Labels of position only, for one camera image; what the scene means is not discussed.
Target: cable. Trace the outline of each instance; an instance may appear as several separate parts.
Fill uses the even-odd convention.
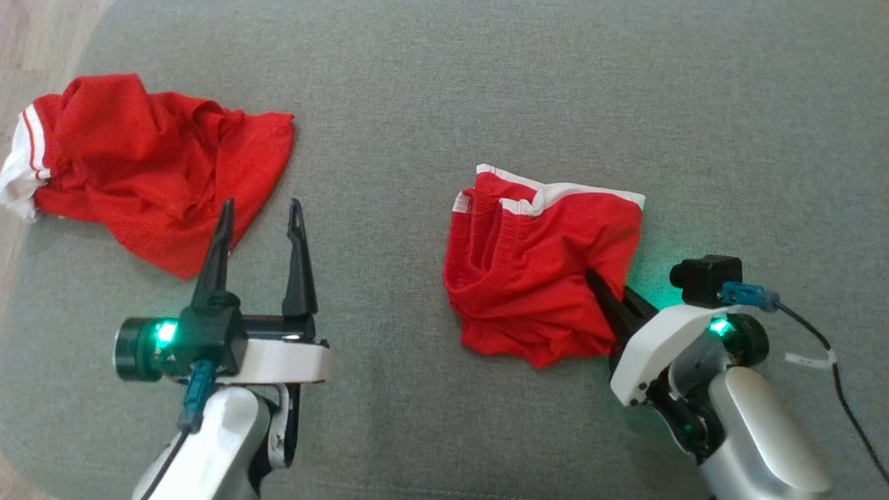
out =
[[[164,474],[170,468],[170,464],[176,458],[176,454],[179,453],[179,449],[182,448],[185,439],[188,438],[189,434],[201,430],[201,423],[204,421],[204,406],[213,394],[215,382],[216,366],[205,359],[197,361],[188,379],[188,387],[185,390],[185,396],[182,398],[182,413],[180,413],[179,421],[176,423],[180,430],[179,438],[176,440],[176,444],[173,445],[170,455],[166,457],[164,464],[161,465],[161,468],[155,474],[155,478],[148,485],[148,489],[145,490],[141,500],[148,500],[154,495],[157,485],[164,478]]]
[[[874,465],[877,467],[877,470],[880,472],[880,475],[883,476],[883,480],[886,484],[889,484],[889,472],[886,471],[886,468],[880,462],[880,458],[877,456],[877,452],[874,450],[873,445],[870,444],[870,440],[868,436],[864,433],[864,430],[861,428],[861,425],[858,423],[858,419],[855,418],[855,415],[852,413],[852,409],[849,407],[849,402],[845,400],[845,395],[843,393],[843,384],[839,379],[839,366],[837,364],[837,359],[833,356],[833,349],[830,347],[830,342],[828,339],[818,331],[818,328],[812,326],[812,323],[806,321],[802,316],[796,314],[791,308],[784,305],[781,301],[774,302],[775,308],[778,310],[782,310],[787,313],[788,316],[793,318],[797,323],[802,325],[806,330],[815,335],[818,338],[821,345],[824,346],[824,350],[828,352],[830,359],[832,360],[831,368],[834,375],[834,387],[837,389],[837,397],[839,398],[839,404],[842,405],[843,411],[845,411],[845,415],[849,417],[849,421],[852,422],[852,427],[855,428],[855,431],[858,432],[858,437],[861,438],[861,442],[864,443],[865,449],[868,450],[868,455],[870,455],[870,460],[873,461]]]
[[[155,478],[151,480],[151,484],[148,485],[148,489],[145,490],[145,493],[142,495],[141,500],[148,500],[152,495],[155,494],[157,485],[161,483],[161,480],[164,478],[164,474],[166,474],[167,469],[170,468],[170,464],[172,464],[173,459],[176,458],[176,454],[179,453],[179,449],[182,448],[182,445],[185,443],[185,439],[187,438],[187,432],[180,433],[179,438],[176,440],[176,444],[174,444],[172,446],[172,450],[170,450],[170,455],[166,457],[164,463],[161,465],[161,468],[157,470]]]

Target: black cable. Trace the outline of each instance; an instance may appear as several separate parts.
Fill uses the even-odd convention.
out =
[[[849,407],[849,402],[845,400],[845,395],[843,393],[843,384],[840,383],[839,380],[839,366],[837,364],[836,358],[833,356],[833,349],[830,347],[830,342],[828,339],[818,331],[818,328],[812,326],[812,323],[809,323],[802,316],[796,314],[791,308],[784,305],[783,302],[778,301],[775,303],[775,307],[778,310],[782,310],[787,313],[788,316],[793,318],[797,323],[802,325],[806,330],[815,335],[818,340],[821,342],[821,345],[824,346],[824,350],[830,354],[831,359],[831,369],[834,375],[834,387],[837,389],[837,397],[839,398],[839,404],[843,407],[843,411],[845,411],[845,415],[849,417],[849,421],[852,422],[852,427],[855,428],[855,431],[858,432],[858,437],[861,438],[861,442],[864,443],[865,449],[868,450],[868,455],[870,455],[870,460],[873,461],[874,465],[877,467],[877,470],[883,476],[883,480],[886,481],[886,484],[889,484],[889,472],[886,471],[886,468],[883,466],[883,463],[880,462],[879,456],[877,456],[877,452],[874,450],[873,445],[870,444],[870,440],[868,436],[864,433],[864,430],[861,428],[861,424],[858,423],[858,419],[855,418],[855,415],[852,413],[852,409]]]
[[[148,489],[145,490],[145,494],[142,495],[141,500],[148,500],[152,495],[154,495],[155,490],[157,489],[157,485],[161,483],[161,480],[164,478],[164,474],[166,474],[167,469],[170,468],[170,464],[174,458],[176,458],[176,454],[179,453],[179,449],[182,448],[182,445],[185,443],[185,440],[188,438],[188,432],[182,432],[179,435],[179,438],[176,440],[176,444],[172,446],[172,450],[170,450],[170,455],[166,457],[164,460],[164,464],[161,465],[161,468],[157,470],[157,474],[155,474],[155,478],[151,480],[151,484],[148,485]]]

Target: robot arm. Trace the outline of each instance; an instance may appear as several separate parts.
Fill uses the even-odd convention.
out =
[[[262,480],[290,467],[296,451],[300,387],[332,373],[327,341],[315,341],[315,286],[297,200],[291,205],[290,277],[281,316],[241,314],[225,290],[234,220],[220,214],[191,304],[178,319],[127,319],[115,366],[125,381],[186,383],[179,434],[155,459],[133,499],[257,499]],[[274,388],[269,400],[255,391]]]
[[[690,303],[657,311],[629,288],[619,301],[588,273],[618,341],[612,390],[623,405],[653,407],[663,417],[719,500],[827,498],[831,485],[817,449],[750,368],[768,353],[765,330],[742,307],[717,299],[730,280],[741,281],[740,260],[686,261],[671,281]]]

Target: gray fabric surface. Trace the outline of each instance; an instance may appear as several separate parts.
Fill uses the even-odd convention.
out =
[[[887,28],[889,4],[858,0],[119,0],[80,72],[297,116],[229,287],[245,311],[277,311],[299,197],[338,366],[305,390],[296,463],[266,498],[703,499],[693,461],[654,412],[618,404],[603,360],[539,372],[460,347],[440,280],[453,198],[481,162],[646,194],[631,285],[675,303],[673,263],[739,255],[833,340],[889,460]],[[191,288],[100,227],[33,227],[0,335],[2,451],[27,478],[128,497],[181,390],[118,381],[114,333],[175,314]],[[836,498],[889,497],[827,373],[781,361],[817,342],[764,322],[762,372],[817,437]]]

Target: wooden floor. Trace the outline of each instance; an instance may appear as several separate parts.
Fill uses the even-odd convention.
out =
[[[113,1],[0,0],[0,164],[9,154],[16,116],[35,98],[65,88],[92,29]],[[24,224],[0,208],[0,319],[24,234]],[[50,498],[0,456],[0,500]]]

